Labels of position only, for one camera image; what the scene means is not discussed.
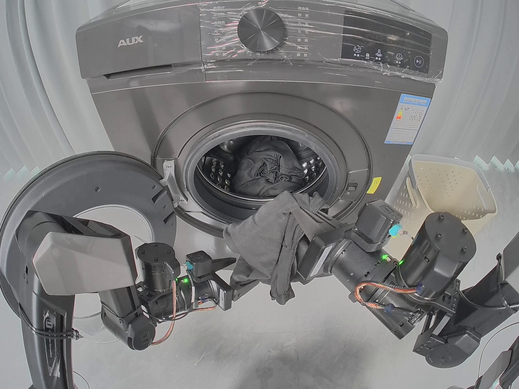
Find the gray cloth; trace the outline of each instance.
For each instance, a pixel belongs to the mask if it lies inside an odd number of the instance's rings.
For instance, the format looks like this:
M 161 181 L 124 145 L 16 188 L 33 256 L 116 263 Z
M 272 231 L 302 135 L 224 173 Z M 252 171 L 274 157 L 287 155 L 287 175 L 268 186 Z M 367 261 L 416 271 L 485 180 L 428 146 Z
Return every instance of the gray cloth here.
M 289 145 L 273 136 L 253 139 L 239 155 L 232 191 L 253 197 L 275 197 L 305 185 L 303 169 Z
M 310 198 L 305 193 L 285 191 L 240 224 L 225 228 L 227 246 L 241 255 L 230 278 L 234 301 L 259 282 L 270 284 L 270 295 L 280 304 L 295 296 L 290 281 L 308 247 L 308 240 L 291 214 L 299 207 L 315 213 L 327 204 L 318 193 Z

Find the cable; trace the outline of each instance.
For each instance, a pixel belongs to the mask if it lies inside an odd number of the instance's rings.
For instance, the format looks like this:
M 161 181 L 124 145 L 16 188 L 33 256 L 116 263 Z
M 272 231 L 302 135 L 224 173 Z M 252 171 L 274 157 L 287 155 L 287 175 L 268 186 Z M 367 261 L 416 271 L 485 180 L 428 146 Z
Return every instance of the cable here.
M 80 335 L 79 331 L 73 328 L 71 331 L 45 331 L 40 330 L 36 327 L 34 327 L 29 320 L 29 317 L 27 317 L 27 314 L 25 314 L 25 311 L 23 310 L 22 306 L 19 306 L 20 308 L 20 318 L 25 322 L 26 326 L 29 327 L 29 330 L 31 330 L 34 334 L 37 336 L 43 337 L 45 339 L 49 340 L 79 340 Z
M 462 299 L 465 300 L 468 304 L 470 304 L 474 308 L 487 308 L 490 310 L 508 310 L 512 312 L 512 314 L 515 314 L 517 311 L 514 310 L 514 308 L 519 308 L 519 303 L 516 304 L 509 304 L 506 299 L 504 298 L 503 291 L 501 290 L 501 282 L 499 276 L 503 276 L 503 273 L 501 271 L 501 254 L 497 254 L 496 256 L 497 264 L 496 264 L 496 281 L 497 281 L 497 288 L 499 290 L 499 295 L 501 296 L 502 301 L 506 305 L 502 306 L 482 306 L 480 304 L 476 304 L 475 302 L 468 299 L 468 297 L 464 294 L 462 290 L 459 290 L 459 295 L 462 297 Z
M 214 303 L 214 305 L 212 307 L 194 308 L 192 311 L 210 311 L 210 310 L 214 310 L 217 307 L 217 303 L 215 303 L 214 301 L 213 301 L 213 303 Z
M 177 315 L 177 282 L 173 281 L 173 318 Z M 152 346 L 158 346 L 160 343 L 164 343 L 171 333 L 173 332 L 173 328 L 175 327 L 175 320 L 171 321 L 168 331 L 160 340 L 153 341 Z
M 487 345 L 490 343 L 490 341 L 491 341 L 494 337 L 496 337 L 497 334 L 501 333 L 503 330 L 506 330 L 506 329 L 509 328 L 509 327 L 515 326 L 516 324 L 519 324 L 519 321 L 516 321 L 515 323 L 509 324 L 508 326 L 503 327 L 503 328 L 501 328 L 500 330 L 497 330 L 496 333 L 494 333 L 494 334 L 492 335 L 492 337 L 490 337 L 489 340 L 486 342 L 486 344 L 483 346 L 483 350 L 481 351 L 480 364 L 479 364 L 478 367 L 477 367 L 477 378 L 478 378 L 478 379 L 479 379 L 479 377 L 480 377 L 480 371 L 481 371 L 481 360 L 483 359 L 483 353 L 485 352 L 485 349 L 486 349 Z
M 501 290 L 501 281 L 500 281 L 499 277 L 501 276 L 501 279 L 504 280 L 504 278 L 503 278 L 503 268 L 501 267 L 501 258 L 502 257 L 503 256 L 501 254 L 497 254 L 497 256 L 496 256 L 496 259 L 497 259 L 497 265 L 496 265 L 497 289 L 499 290 L 499 296 L 501 297 L 501 301 L 503 302 L 503 306 L 507 309 L 507 311 L 510 314 L 516 314 L 517 310 L 514 310 L 512 307 L 510 307 L 507 299 L 503 295 L 503 291 Z
M 76 372 L 75 370 L 74 370 L 72 373 L 78 375 L 81 379 L 83 379 L 84 382 L 87 384 L 87 388 L 90 389 L 90 385 L 88 384 L 87 380 L 86 380 L 86 379 L 85 379 L 81 374 L 79 374 L 79 373 Z
M 383 284 L 381 282 L 376 282 L 376 281 L 363 281 L 363 282 L 360 282 L 359 284 L 357 284 L 357 286 L 355 287 L 355 290 L 354 290 L 355 299 L 357 299 L 357 301 L 360 302 L 360 304 L 362 304 L 363 306 L 374 308 L 376 310 L 384 310 L 387 306 L 385 304 L 379 304 L 378 302 L 366 302 L 366 301 L 364 301 L 364 299 L 360 295 L 360 292 L 366 286 L 371 286 L 371 287 L 375 287 L 375 288 L 378 288 L 378 289 L 385 289 L 387 291 L 390 291 L 390 292 L 393 292 L 393 293 L 397 293 L 397 294 L 414 294 L 417 291 L 416 288 L 398 287 L 396 285 L 388 285 L 388 284 Z

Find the plastic wrap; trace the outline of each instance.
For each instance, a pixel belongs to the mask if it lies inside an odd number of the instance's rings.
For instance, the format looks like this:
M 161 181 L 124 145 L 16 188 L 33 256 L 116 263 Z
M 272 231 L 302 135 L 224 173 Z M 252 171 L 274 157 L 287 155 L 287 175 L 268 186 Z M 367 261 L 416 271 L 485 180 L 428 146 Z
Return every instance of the plastic wrap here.
M 424 82 L 442 79 L 446 33 L 431 22 L 333 0 L 200 0 L 199 8 L 209 74 L 276 61 L 280 68 L 311 64 L 337 76 L 367 68 Z M 238 37 L 240 19 L 255 9 L 275 12 L 285 26 L 284 38 L 268 52 L 254 52 Z

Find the beige laundry basket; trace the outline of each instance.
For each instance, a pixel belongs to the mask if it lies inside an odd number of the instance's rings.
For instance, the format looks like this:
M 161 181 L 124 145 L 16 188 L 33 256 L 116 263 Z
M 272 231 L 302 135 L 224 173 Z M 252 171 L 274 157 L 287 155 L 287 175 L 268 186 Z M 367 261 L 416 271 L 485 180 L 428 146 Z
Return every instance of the beige laundry basket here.
M 385 250 L 402 258 L 427 215 L 449 212 L 476 234 L 497 214 L 496 201 L 480 168 L 447 157 L 416 154 L 409 161 L 409 174 L 390 203 L 404 215 L 407 235 L 392 238 Z

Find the orange wire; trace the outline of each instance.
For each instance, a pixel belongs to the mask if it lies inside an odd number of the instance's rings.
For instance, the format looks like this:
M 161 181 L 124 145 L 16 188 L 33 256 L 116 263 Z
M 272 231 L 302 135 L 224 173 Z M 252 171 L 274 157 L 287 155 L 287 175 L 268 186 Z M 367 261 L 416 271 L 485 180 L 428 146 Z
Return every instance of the orange wire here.
M 392 292 L 397 293 L 397 294 L 414 294 L 416 292 L 416 288 L 414 288 L 414 289 L 407 289 L 407 288 L 402 288 L 402 287 L 398 287 L 398 286 L 390 286 L 390 285 L 386 285 L 386 284 L 379 284 L 379 283 L 375 283 L 375 282 L 371 282 L 371 281 L 363 281 L 363 282 L 359 283 L 355 287 L 355 291 L 354 291 L 355 299 L 358 302 L 360 302 L 361 304 L 364 304 L 365 306 L 370 307 L 370 308 L 374 308 L 376 310 L 382 310 L 382 309 L 384 309 L 384 306 L 382 304 L 378 304 L 376 302 L 366 302 L 366 301 L 364 301 L 364 299 L 360 295 L 360 291 L 364 287 L 366 287 L 367 285 L 372 286 L 372 287 L 376 287 L 376 288 L 379 288 L 379 289 L 386 289 L 387 291 L 392 291 Z
M 177 282 L 173 280 L 173 318 L 175 318 L 175 315 L 177 315 Z M 171 336 L 171 333 L 173 332 L 173 327 L 175 327 L 174 320 L 171 321 L 168 331 L 164 337 L 162 337 L 160 340 L 153 341 L 152 346 L 157 346 L 158 344 L 164 343 L 167 339 L 169 339 L 169 336 Z

